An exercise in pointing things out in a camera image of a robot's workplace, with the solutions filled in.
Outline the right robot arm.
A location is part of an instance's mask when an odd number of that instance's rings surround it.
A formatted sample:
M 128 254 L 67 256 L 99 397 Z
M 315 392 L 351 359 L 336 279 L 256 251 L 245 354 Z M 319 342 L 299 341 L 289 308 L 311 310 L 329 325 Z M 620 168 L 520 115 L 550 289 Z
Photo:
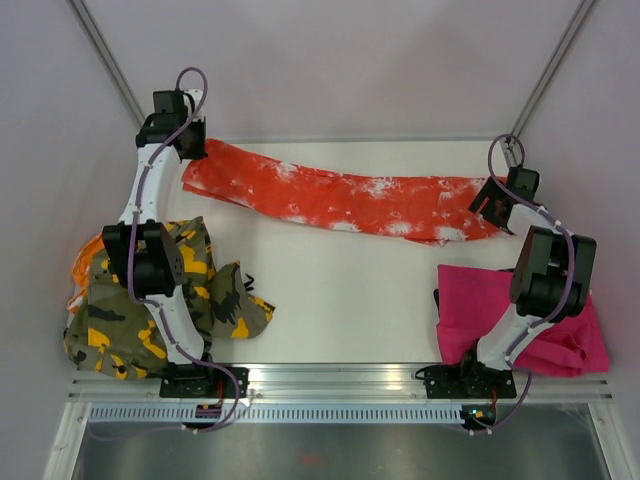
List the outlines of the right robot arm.
M 488 179 L 469 207 L 492 225 L 523 236 L 524 243 L 511 277 L 509 307 L 456 370 L 457 387 L 466 395 L 488 389 L 491 372 L 512 370 L 540 333 L 578 316 L 587 303 L 597 242 L 570 232 L 534 202 L 539 182 L 538 172 L 511 167 L 504 181 Z

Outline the orange white tie-dye trousers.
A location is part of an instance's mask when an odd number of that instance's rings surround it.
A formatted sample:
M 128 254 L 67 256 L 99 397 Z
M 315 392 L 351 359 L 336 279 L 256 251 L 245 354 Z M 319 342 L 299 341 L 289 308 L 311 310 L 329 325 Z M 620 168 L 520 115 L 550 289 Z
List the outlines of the orange white tie-dye trousers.
M 504 231 L 469 207 L 483 177 L 362 176 L 302 166 L 217 139 L 181 177 L 186 192 L 285 222 L 443 246 Z

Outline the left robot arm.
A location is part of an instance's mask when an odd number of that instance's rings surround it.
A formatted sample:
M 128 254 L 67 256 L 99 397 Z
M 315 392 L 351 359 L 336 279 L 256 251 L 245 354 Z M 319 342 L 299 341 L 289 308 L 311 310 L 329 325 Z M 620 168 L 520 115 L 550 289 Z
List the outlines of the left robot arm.
M 205 156 L 206 119 L 203 89 L 156 91 L 154 111 L 135 138 L 137 170 L 119 220 L 103 228 L 102 238 L 112 271 L 142 305 L 160 332 L 173 365 L 190 365 L 183 386 L 197 397 L 217 386 L 216 370 L 200 363 L 204 340 L 191 320 L 182 285 L 182 254 L 165 222 L 168 193 L 184 161 Z

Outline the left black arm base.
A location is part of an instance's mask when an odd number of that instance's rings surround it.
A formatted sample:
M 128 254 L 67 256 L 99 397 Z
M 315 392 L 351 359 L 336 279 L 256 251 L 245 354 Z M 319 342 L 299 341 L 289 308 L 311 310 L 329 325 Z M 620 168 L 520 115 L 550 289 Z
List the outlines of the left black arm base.
M 159 396 L 168 399 L 233 399 L 236 396 L 237 383 L 239 397 L 245 398 L 249 385 L 249 370 L 230 365 L 224 365 L 224 368 L 229 374 L 195 364 L 170 364 L 162 375 Z

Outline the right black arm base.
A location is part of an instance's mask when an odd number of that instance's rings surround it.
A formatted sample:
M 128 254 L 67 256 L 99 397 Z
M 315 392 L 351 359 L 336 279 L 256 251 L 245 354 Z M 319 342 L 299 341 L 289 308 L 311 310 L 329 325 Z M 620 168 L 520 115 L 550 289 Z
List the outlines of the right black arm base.
M 423 383 L 429 399 L 514 399 L 517 396 L 510 370 L 483 365 L 432 365 L 417 370 L 414 378 Z

